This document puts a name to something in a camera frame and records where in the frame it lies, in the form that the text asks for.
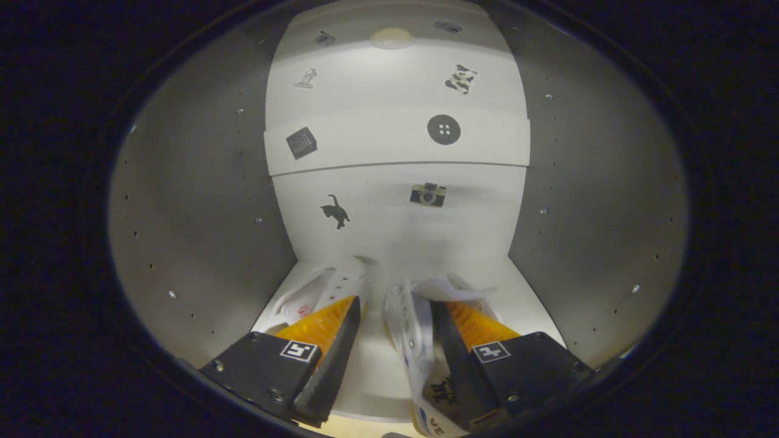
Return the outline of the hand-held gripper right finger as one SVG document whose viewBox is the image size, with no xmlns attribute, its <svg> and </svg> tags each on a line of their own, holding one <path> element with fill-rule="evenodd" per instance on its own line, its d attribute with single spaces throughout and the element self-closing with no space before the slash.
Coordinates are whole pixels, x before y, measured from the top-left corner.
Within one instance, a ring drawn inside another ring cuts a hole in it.
<svg viewBox="0 0 779 438">
<path fill-rule="evenodd" d="M 434 301 L 431 313 L 451 388 L 472 433 L 554 410 L 595 377 L 542 331 L 520 335 L 464 302 Z"/>
</svg>

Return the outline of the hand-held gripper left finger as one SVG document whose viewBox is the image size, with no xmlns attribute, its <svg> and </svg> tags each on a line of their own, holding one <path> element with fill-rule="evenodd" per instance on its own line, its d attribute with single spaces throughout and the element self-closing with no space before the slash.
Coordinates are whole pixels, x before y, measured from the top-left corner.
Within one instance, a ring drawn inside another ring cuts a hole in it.
<svg viewBox="0 0 779 438">
<path fill-rule="evenodd" d="M 338 396 L 361 318 L 361 299 L 344 297 L 273 335 L 248 333 L 200 372 L 270 415 L 320 427 Z"/>
</svg>

